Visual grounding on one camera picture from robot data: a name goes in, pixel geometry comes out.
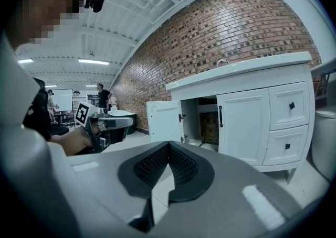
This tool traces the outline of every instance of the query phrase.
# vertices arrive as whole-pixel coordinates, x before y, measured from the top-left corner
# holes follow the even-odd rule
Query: fluorescent light
[[[24,63],[32,63],[34,61],[32,61],[32,59],[24,59],[24,60],[20,60],[19,63],[20,64],[24,64]]]
[[[80,62],[80,63],[90,63],[90,64],[106,64],[106,65],[109,64],[109,62],[86,60],[86,59],[78,59],[78,62]]]

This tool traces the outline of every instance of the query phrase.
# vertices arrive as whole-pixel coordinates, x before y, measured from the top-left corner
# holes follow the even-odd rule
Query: brick wall
[[[282,0],[197,0],[167,20],[136,51],[112,92],[120,110],[148,129],[147,101],[171,100],[165,84],[214,68],[279,53],[320,56],[307,29]]]

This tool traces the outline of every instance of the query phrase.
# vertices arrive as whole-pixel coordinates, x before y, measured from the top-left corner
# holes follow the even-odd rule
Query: white vanity cabinet
[[[314,125],[308,52],[248,60],[205,71],[166,89],[172,101],[147,102],[152,141],[200,138],[199,112],[217,112],[218,152],[260,171],[295,170],[306,159]],[[217,100],[199,108],[197,99]]]

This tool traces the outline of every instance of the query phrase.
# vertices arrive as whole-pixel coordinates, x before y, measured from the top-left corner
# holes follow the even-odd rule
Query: white toilet
[[[312,160],[320,173],[332,181],[336,175],[336,105],[322,107],[315,114]]]

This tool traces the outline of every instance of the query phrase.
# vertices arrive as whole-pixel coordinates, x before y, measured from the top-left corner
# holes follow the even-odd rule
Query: drawer
[[[268,88],[270,130],[297,127],[309,123],[309,92],[307,82]]]
[[[299,161],[306,144],[307,131],[308,125],[270,131],[263,166]]]

